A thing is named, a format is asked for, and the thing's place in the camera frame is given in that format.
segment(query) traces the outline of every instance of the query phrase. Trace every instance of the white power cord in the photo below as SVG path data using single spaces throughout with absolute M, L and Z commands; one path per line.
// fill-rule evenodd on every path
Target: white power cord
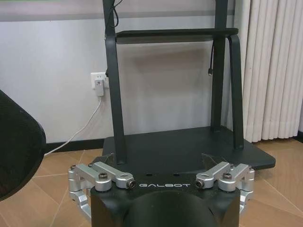
M 78 135 L 80 132 L 82 132 L 82 131 L 88 126 L 88 124 L 90 123 L 91 119 L 94 117 L 94 115 L 96 114 L 96 112 L 97 112 L 97 110 L 100 108 L 100 106 L 101 106 L 101 97 L 100 97 L 100 101 L 99 101 L 98 106 L 96 107 L 95 111 L 93 112 L 93 114 L 91 115 L 91 117 L 89 118 L 89 120 L 87 121 L 86 125 L 85 125 L 82 129 L 80 129 L 79 131 L 77 131 L 75 134 L 73 134 L 73 136 L 72 136 L 68 141 L 66 141 L 64 144 L 62 144 L 61 146 L 59 146 L 59 147 L 57 147 L 57 148 L 51 150 L 50 152 L 48 152 L 48 153 L 46 153 L 46 154 L 44 154 L 44 156 L 49 155 L 49 154 L 52 154 L 54 151 L 56 151 L 56 150 L 58 150 L 58 149 L 64 147 L 64 146 L 65 146 L 66 144 L 68 144 L 76 135 Z

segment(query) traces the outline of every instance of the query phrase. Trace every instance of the chair backrest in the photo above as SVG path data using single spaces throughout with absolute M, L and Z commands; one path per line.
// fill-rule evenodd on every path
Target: chair backrest
M 20 190 L 35 174 L 46 141 L 41 125 L 0 90 L 0 200 Z

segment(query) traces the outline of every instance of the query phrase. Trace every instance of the power adapter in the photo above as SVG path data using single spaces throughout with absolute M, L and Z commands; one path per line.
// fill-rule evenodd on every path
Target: power adapter
M 96 77 L 95 81 L 95 92 L 96 96 L 101 97 L 104 95 L 104 80 L 101 77 Z

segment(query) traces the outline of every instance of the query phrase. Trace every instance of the black screw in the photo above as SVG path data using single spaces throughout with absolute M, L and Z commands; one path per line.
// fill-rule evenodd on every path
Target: black screw
M 202 189 L 204 187 L 204 182 L 203 181 L 200 181 L 200 180 L 197 180 L 196 181 L 196 187 L 198 189 Z
M 230 173 L 224 173 L 222 175 L 223 179 L 225 180 L 231 180 L 232 179 L 232 175 Z
M 107 173 L 105 173 L 105 172 L 104 172 L 104 173 L 100 173 L 100 174 L 99 174 L 99 179 L 100 179 L 100 180 L 102 180 L 102 179 L 107 179 Z
M 129 189 L 133 189 L 136 186 L 136 181 L 129 181 L 127 182 L 127 187 Z

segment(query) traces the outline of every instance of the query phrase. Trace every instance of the white wall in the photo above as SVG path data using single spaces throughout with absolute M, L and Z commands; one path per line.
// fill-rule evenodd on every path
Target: white wall
M 234 10 L 228 0 L 228 10 Z M 120 17 L 172 17 L 213 15 L 215 0 L 124 0 Z M 93 19 L 103 17 L 100 0 L 0 1 L 0 21 Z
M 213 26 L 213 16 L 125 18 L 118 30 Z M 0 89 L 42 124 L 47 142 L 66 141 L 98 104 L 89 74 L 106 70 L 104 21 L 0 22 L 0 31 Z M 118 46 L 126 134 L 209 125 L 210 47 Z M 75 140 L 113 135 L 108 92 L 103 100 Z
M 299 131 L 303 132 L 303 103 L 302 103 L 302 108 L 301 108 L 301 118 L 300 118 Z

